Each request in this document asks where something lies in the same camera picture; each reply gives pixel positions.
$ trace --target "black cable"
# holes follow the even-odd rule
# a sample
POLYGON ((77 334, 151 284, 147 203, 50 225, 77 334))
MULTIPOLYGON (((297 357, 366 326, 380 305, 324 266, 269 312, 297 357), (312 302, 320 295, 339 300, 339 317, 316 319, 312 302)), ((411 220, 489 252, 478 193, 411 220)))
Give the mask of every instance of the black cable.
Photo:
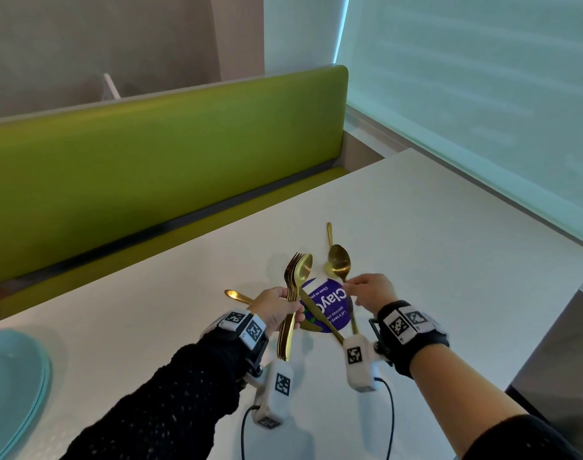
POLYGON ((241 425, 241 458, 245 460, 245 422, 247 421, 247 416, 251 412, 251 410, 259 409, 259 405, 252 405, 245 411, 245 416, 242 417, 242 425, 241 425))
POLYGON ((375 378, 375 381, 379 381, 385 384, 387 387, 387 391, 390 393, 390 400, 391 400, 391 432, 390 432, 390 446, 387 448, 387 460, 390 460, 390 453, 391 453, 391 444, 394 442, 394 422, 396 420, 396 414, 394 412, 394 396, 391 394, 391 389, 388 384, 382 378, 375 378))

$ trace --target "plate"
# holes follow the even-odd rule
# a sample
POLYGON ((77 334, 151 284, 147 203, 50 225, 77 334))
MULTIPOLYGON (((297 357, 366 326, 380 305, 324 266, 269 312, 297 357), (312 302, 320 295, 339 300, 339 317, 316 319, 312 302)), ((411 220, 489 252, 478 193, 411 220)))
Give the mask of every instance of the plate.
POLYGON ((49 357, 31 337, 0 331, 0 459, 25 432, 44 401, 49 357))

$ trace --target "purple sticker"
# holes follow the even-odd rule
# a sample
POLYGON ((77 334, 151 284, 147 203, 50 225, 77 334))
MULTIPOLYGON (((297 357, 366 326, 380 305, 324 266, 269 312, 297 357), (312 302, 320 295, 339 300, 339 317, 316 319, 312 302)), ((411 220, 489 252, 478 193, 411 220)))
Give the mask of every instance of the purple sticker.
MULTIPOLYGON (((326 315, 329 322, 340 331, 351 321, 351 316, 349 316, 349 307, 353 306, 351 297, 347 296, 347 293, 339 282, 333 279, 327 279, 320 286, 315 287, 316 285, 311 284, 315 279, 306 281, 302 284, 302 288, 305 290, 313 289, 312 292, 306 291, 309 297, 313 299, 323 314, 326 315)), ((318 325, 322 329, 322 332, 332 332, 326 325, 315 318, 306 307, 304 309, 304 315, 311 323, 318 325)))

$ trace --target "green bench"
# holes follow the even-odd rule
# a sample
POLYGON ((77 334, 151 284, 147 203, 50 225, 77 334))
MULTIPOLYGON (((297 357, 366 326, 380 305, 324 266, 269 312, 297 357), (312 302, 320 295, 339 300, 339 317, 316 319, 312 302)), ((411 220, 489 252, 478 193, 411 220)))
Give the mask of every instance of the green bench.
POLYGON ((331 162, 347 79, 345 67, 329 66, 1 122, 0 285, 57 273, 1 300, 0 316, 344 175, 331 162), (209 207, 209 216, 68 267, 209 207))

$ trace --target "white table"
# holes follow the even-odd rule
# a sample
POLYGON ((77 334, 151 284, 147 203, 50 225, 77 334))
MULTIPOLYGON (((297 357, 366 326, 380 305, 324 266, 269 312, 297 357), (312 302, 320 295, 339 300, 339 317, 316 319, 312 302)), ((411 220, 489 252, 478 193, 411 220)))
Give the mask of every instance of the white table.
MULTIPOLYGON (((19 459, 57 459, 79 431, 132 392, 235 304, 282 283, 296 251, 327 252, 326 222, 352 273, 383 272, 399 295, 451 332, 466 361, 505 388, 583 282, 583 248, 407 150, 0 322, 41 340, 54 378, 19 459)), ((371 336, 367 313, 360 330, 371 336)), ((247 458, 381 459, 390 405, 358 394, 329 334, 298 331, 291 418, 247 427, 247 458)), ((272 351, 267 358, 272 358, 272 351)), ((410 379, 382 365, 396 402, 392 458, 453 457, 410 379)), ((239 458, 253 389, 217 426, 212 459, 239 458)))

